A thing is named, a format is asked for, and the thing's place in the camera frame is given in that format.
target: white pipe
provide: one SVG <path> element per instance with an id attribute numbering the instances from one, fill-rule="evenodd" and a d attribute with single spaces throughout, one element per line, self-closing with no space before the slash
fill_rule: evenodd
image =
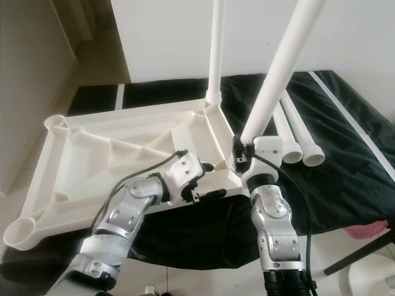
<path id="1" fill-rule="evenodd" d="M 241 134 L 241 142 L 252 144 L 261 136 L 295 69 L 296 62 L 314 27 L 325 0 L 299 0 L 278 46 L 258 97 Z"/>
<path id="2" fill-rule="evenodd" d="M 273 120 L 276 124 L 277 134 L 283 140 L 283 161 L 286 163 L 300 162 L 303 158 L 302 149 L 295 141 L 280 103 L 277 104 L 273 112 Z"/>
<path id="3" fill-rule="evenodd" d="M 221 104 L 221 69 L 223 36 L 225 31 L 225 0 L 214 0 L 212 12 L 209 87 L 206 102 Z"/>
<path id="4" fill-rule="evenodd" d="M 314 140 L 304 124 L 302 117 L 298 113 L 294 103 L 292 103 L 292 100 L 286 91 L 284 91 L 283 96 L 281 97 L 281 104 L 283 105 L 288 122 L 291 125 L 296 142 L 298 142 L 302 148 L 303 163 L 308 167 L 315 167 L 323 163 L 325 155 L 323 154 L 322 149 L 314 143 Z"/>

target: white plastic tray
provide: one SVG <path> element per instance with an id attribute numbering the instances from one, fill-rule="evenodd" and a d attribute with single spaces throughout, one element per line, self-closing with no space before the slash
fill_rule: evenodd
<path id="1" fill-rule="evenodd" d="M 48 134 L 25 205 L 4 234 L 5 243 L 19 250 L 48 236 L 87 228 L 118 180 L 176 150 L 188 149 L 215 166 L 198 181 L 199 193 L 245 190 L 226 161 L 233 132 L 221 109 L 205 107 L 204 99 L 68 118 L 55 115 L 44 125 Z M 150 212 L 169 208 L 163 203 Z"/>

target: black fabric sheet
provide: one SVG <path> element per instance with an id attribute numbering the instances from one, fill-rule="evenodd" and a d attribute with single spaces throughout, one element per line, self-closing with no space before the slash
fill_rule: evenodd
<path id="1" fill-rule="evenodd" d="M 316 74 L 360 123 L 384 155 L 395 164 L 395 129 L 332 71 Z M 264 75 L 222 79 L 222 109 L 235 133 L 240 133 L 257 97 Z M 113 110 L 116 87 L 80 88 L 68 115 Z M 204 97 L 207 80 L 170 80 L 125 86 L 123 108 L 185 101 Z M 306 72 L 295 73 L 287 90 L 326 160 L 314 168 L 302 163 L 282 168 L 310 200 L 312 233 L 355 224 L 395 221 L 395 185 L 372 151 Z M 111 93 L 108 102 L 95 97 Z M 265 132 L 275 134 L 271 123 Z M 307 233 L 306 209 L 291 186 L 279 180 L 293 209 L 293 225 Z M 146 215 L 133 245 L 141 261 L 176 268 L 237 268 L 258 258 L 256 230 L 249 199 L 229 197 L 210 203 Z M 85 231 L 48 237 L 26 252 L 8 248 L 3 258 L 2 284 L 8 294 L 41 295 L 77 252 Z"/>

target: pink object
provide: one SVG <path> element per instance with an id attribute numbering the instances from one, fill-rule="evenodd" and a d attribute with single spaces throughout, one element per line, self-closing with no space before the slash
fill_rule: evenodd
<path id="1" fill-rule="evenodd" d="M 388 222 L 384 220 L 368 225 L 354 225 L 343 228 L 343 230 L 353 239 L 370 239 L 382 232 L 386 227 L 388 227 Z"/>

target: white stripe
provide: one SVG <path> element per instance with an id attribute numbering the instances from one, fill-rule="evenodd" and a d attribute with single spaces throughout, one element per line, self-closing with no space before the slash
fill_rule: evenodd
<path id="1" fill-rule="evenodd" d="M 118 85 L 117 100 L 115 101 L 115 109 L 116 110 L 122 110 L 123 91 L 124 90 L 125 90 L 125 85 L 124 84 Z"/>
<path id="2" fill-rule="evenodd" d="M 370 139 L 367 133 L 360 127 L 357 121 L 351 116 L 351 114 L 347 111 L 346 108 L 340 103 L 338 98 L 329 90 L 329 88 L 325 85 L 325 83 L 315 74 L 313 71 L 309 71 L 311 77 L 321 86 L 322 90 L 327 94 L 327 96 L 332 100 L 335 106 L 339 109 L 339 111 L 343 114 L 346 120 L 350 123 L 350 125 L 357 131 L 359 136 L 364 140 L 366 145 L 373 152 L 377 160 L 381 163 L 383 168 L 387 171 L 391 179 L 395 182 L 395 169 L 388 162 L 387 158 L 383 155 L 380 149 L 376 146 L 376 144 Z"/>

